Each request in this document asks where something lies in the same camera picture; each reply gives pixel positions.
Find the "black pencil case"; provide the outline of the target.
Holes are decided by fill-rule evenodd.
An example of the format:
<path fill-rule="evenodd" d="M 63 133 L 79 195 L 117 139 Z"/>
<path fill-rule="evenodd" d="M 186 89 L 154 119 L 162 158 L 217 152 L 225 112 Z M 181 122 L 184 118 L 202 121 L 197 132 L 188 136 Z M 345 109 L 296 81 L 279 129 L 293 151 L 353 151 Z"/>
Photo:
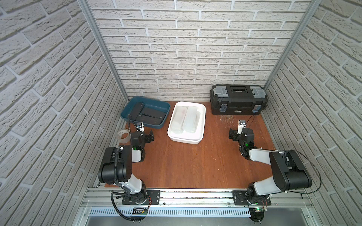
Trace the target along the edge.
<path fill-rule="evenodd" d="M 138 115 L 136 121 L 143 122 L 145 124 L 159 125 L 162 123 L 162 119 L 154 118 L 146 115 Z"/>
<path fill-rule="evenodd" d="M 132 108 L 132 110 L 131 110 L 131 112 L 130 112 L 130 114 L 129 114 L 129 118 L 130 118 L 131 120 L 135 121 L 135 120 L 137 119 L 137 117 L 139 116 L 139 114 L 141 113 L 143 107 L 144 107 L 144 103 L 142 103 L 142 102 L 137 102 L 137 103 L 133 106 L 133 108 Z"/>
<path fill-rule="evenodd" d="M 144 107 L 141 111 L 142 115 L 148 116 L 148 117 L 152 117 L 152 118 L 158 118 L 163 120 L 166 117 L 166 113 L 159 111 L 159 110 L 155 110 L 152 108 L 148 108 L 148 107 Z"/>

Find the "ribbed translucent pencil case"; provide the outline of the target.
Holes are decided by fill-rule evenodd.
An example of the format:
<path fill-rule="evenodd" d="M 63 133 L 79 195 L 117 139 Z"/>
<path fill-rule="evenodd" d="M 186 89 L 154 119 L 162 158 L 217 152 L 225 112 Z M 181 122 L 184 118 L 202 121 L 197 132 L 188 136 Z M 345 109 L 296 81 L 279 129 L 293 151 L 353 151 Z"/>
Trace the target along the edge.
<path fill-rule="evenodd" d="M 183 122 L 183 130 L 188 133 L 196 132 L 198 125 L 198 108 L 189 106 Z"/>

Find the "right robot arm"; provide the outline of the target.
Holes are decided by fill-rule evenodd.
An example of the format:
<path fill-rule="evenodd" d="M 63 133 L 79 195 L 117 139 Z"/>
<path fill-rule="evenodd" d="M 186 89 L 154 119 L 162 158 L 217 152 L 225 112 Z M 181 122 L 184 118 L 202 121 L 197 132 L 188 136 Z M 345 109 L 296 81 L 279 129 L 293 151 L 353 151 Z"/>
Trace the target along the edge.
<path fill-rule="evenodd" d="M 230 129 L 229 138 L 239 143 L 239 151 L 245 159 L 271 167 L 271 177 L 249 184 L 244 194 L 249 205 L 267 205 L 267 197 L 271 194 L 312 186 L 312 178 L 296 151 L 257 148 L 250 128 Z"/>

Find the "black pencil case front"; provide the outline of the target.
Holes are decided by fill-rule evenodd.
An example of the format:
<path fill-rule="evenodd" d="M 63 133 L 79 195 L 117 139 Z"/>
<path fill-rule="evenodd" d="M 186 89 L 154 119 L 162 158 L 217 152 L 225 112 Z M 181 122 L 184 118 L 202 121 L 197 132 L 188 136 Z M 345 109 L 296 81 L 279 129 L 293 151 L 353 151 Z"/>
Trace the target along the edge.
<path fill-rule="evenodd" d="M 137 119 L 137 117 L 139 116 L 139 114 L 141 113 L 143 107 L 144 107 L 144 103 L 142 103 L 142 102 L 137 102 L 137 103 L 133 106 L 133 108 L 132 108 L 132 110 L 131 110 L 131 112 L 130 112 L 130 114 L 129 114 L 129 118 L 130 118 L 131 120 L 135 121 L 135 120 Z"/>

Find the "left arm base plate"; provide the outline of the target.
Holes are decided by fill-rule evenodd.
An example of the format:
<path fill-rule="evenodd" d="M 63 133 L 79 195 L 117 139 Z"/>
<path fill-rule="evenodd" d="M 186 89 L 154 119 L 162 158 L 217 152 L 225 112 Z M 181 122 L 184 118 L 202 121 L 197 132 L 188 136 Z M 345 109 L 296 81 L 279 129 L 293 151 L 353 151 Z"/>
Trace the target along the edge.
<path fill-rule="evenodd" d="M 160 200 L 160 190 L 147 189 L 146 193 L 140 192 L 137 194 L 126 195 L 122 199 L 123 205 L 149 205 L 151 200 L 151 205 L 158 205 Z"/>

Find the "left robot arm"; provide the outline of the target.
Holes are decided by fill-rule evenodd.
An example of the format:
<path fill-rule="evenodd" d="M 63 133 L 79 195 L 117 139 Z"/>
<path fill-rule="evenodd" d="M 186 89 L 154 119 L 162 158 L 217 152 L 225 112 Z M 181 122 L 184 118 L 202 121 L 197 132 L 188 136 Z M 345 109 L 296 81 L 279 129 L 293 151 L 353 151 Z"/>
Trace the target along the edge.
<path fill-rule="evenodd" d="M 122 188 L 126 197 L 136 204 L 151 202 L 147 193 L 145 183 L 138 179 L 132 173 L 133 163 L 139 163 L 145 159 L 145 145 L 154 141 L 154 134 L 151 131 L 146 134 L 142 123 L 135 123 L 132 116 L 127 118 L 129 125 L 133 124 L 135 132 L 128 130 L 130 135 L 130 144 L 120 147 L 108 147 L 105 149 L 98 179 L 101 183 L 116 185 Z"/>

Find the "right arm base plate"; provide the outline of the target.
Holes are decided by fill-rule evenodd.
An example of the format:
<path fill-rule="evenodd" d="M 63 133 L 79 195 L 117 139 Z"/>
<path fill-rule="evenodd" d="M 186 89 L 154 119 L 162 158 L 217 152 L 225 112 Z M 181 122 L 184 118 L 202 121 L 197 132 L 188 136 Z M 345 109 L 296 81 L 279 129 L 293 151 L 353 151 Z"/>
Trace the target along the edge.
<path fill-rule="evenodd" d="M 269 196 L 267 195 L 256 195 L 253 192 L 248 190 L 233 190 L 232 197 L 234 201 L 234 205 L 241 206 L 241 205 L 248 205 L 248 206 L 255 206 L 255 205 L 262 205 L 262 206 L 269 206 L 271 205 L 271 201 Z"/>

